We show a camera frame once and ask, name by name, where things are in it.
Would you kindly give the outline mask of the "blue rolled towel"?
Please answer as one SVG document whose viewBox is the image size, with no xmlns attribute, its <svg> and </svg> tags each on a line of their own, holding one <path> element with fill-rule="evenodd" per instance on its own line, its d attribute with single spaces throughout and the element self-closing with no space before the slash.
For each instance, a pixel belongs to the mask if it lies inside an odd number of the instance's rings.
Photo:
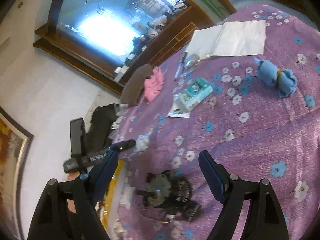
<svg viewBox="0 0 320 240">
<path fill-rule="evenodd" d="M 296 92 L 298 81 L 290 69 L 279 69 L 272 62 L 253 57 L 258 65 L 256 75 L 268 87 L 278 90 L 280 98 L 287 98 Z"/>
</svg>

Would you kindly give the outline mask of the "yellow storage box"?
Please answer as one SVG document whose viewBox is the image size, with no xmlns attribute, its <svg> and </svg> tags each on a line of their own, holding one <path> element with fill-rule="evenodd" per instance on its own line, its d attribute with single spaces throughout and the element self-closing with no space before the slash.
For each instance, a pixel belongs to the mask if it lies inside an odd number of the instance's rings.
<svg viewBox="0 0 320 240">
<path fill-rule="evenodd" d="M 112 226 L 119 217 L 118 206 L 124 185 L 125 173 L 126 165 L 120 160 L 106 193 L 103 212 L 100 212 L 100 220 L 107 233 L 111 233 Z"/>
</svg>

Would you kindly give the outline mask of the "black white motor part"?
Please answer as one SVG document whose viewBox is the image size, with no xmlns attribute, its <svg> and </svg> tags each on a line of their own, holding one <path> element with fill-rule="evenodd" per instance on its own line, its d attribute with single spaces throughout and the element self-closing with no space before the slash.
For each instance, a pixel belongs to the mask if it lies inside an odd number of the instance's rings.
<svg viewBox="0 0 320 240">
<path fill-rule="evenodd" d="M 192 222 L 199 217 L 201 205 L 192 199 L 191 183 L 185 176 L 172 176 L 171 171 L 148 173 L 146 189 L 135 189 L 142 197 L 139 213 L 142 217 L 162 224 L 175 219 Z"/>
</svg>

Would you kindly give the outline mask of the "white plastic bag sheets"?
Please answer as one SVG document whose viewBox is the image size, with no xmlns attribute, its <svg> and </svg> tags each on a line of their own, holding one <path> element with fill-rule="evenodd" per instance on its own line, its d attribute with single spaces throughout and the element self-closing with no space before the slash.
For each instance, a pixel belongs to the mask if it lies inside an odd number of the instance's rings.
<svg viewBox="0 0 320 240">
<path fill-rule="evenodd" d="M 211 56 L 262 55 L 265 40 L 265 20 L 226 22 L 194 31 L 186 52 L 196 54 L 201 60 Z"/>
</svg>

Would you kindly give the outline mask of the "brown plush cushion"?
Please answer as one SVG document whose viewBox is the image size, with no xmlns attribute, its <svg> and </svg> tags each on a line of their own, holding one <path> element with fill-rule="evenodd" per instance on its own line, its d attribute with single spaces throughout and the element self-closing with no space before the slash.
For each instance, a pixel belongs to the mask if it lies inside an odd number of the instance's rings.
<svg viewBox="0 0 320 240">
<path fill-rule="evenodd" d="M 139 99 L 143 93 L 144 81 L 153 75 L 153 67 L 145 64 L 138 68 L 126 83 L 120 97 L 120 103 L 129 106 L 139 104 Z"/>
</svg>

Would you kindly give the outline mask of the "framed wall picture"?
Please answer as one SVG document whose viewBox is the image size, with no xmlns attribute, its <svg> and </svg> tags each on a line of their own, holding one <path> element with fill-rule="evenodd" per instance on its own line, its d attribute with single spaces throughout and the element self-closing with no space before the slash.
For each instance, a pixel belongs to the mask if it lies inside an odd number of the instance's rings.
<svg viewBox="0 0 320 240">
<path fill-rule="evenodd" d="M 33 138 L 1 109 L 1 223 L 15 239 L 24 239 L 20 217 L 21 183 Z"/>
</svg>

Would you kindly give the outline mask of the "pink cloth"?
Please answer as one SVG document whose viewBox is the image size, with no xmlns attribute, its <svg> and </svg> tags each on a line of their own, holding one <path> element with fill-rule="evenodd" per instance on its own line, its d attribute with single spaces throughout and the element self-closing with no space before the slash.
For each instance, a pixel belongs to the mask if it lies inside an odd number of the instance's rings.
<svg viewBox="0 0 320 240">
<path fill-rule="evenodd" d="M 144 97 L 148 103 L 157 98 L 164 85 L 164 75 L 161 68 L 155 67 L 152 71 L 153 75 L 144 81 Z"/>
</svg>

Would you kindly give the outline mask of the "purple pen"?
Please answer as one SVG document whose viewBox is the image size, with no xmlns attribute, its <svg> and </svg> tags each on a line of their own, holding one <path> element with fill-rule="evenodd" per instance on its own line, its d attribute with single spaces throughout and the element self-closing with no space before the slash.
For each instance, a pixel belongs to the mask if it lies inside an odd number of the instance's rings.
<svg viewBox="0 0 320 240">
<path fill-rule="evenodd" d="M 176 70 L 175 76 L 174 76 L 174 80 L 176 81 L 180 75 L 182 74 L 183 68 L 184 68 L 184 64 L 185 64 L 185 58 L 187 57 L 187 52 L 184 52 L 183 57 L 181 58 L 179 64 L 178 64 L 178 68 Z"/>
</svg>

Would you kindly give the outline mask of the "black sofa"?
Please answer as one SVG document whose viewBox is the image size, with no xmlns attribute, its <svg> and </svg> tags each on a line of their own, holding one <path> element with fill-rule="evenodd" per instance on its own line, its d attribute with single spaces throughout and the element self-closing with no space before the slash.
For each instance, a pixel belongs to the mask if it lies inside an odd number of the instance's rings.
<svg viewBox="0 0 320 240">
<path fill-rule="evenodd" d="M 118 104 L 112 103 L 95 109 L 89 132 L 85 137 L 87 152 L 97 152 L 111 145 L 112 140 L 108 136 L 114 131 L 112 124 L 118 118 L 116 115 L 118 107 Z"/>
</svg>

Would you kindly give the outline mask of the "teal wet wipes pack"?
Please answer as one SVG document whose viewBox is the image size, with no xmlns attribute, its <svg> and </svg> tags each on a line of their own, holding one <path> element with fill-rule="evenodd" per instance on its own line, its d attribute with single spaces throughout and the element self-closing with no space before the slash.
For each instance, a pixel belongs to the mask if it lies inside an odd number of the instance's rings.
<svg viewBox="0 0 320 240">
<path fill-rule="evenodd" d="M 207 80 L 198 78 L 179 94 L 178 100 L 186 110 L 192 111 L 212 92 L 212 85 Z"/>
</svg>

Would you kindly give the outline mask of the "wooden framed glass partition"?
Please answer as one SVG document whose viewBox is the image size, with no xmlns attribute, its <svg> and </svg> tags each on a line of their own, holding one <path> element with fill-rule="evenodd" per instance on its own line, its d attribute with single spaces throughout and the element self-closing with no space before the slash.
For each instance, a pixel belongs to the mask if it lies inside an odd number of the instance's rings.
<svg viewBox="0 0 320 240">
<path fill-rule="evenodd" d="M 52 0 L 34 47 L 120 94 L 137 68 L 235 12 L 230 0 Z"/>
</svg>

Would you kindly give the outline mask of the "purple floral table cloth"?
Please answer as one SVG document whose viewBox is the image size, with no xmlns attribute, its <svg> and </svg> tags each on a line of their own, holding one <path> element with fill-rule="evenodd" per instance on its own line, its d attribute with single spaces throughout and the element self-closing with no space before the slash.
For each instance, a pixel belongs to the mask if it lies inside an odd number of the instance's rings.
<svg viewBox="0 0 320 240">
<path fill-rule="evenodd" d="M 138 151 L 121 154 L 127 163 L 126 204 L 118 209 L 113 239 L 206 239 L 220 213 L 199 168 L 207 150 L 228 172 L 250 181 L 268 179 L 279 199 L 290 239 L 300 239 L 319 210 L 319 32 L 293 15 L 266 4 L 246 8 L 228 21 L 266 21 L 261 59 L 297 77 L 296 92 L 280 98 L 256 76 L 252 56 L 218 57 L 201 62 L 178 81 L 182 53 L 161 64 L 164 85 L 157 98 L 141 101 L 123 116 L 116 140 L 134 139 Z M 196 79 L 213 87 L 192 111 L 178 96 Z M 140 196 L 148 173 L 185 176 L 201 214 L 193 222 L 169 224 L 141 216 Z"/>
</svg>

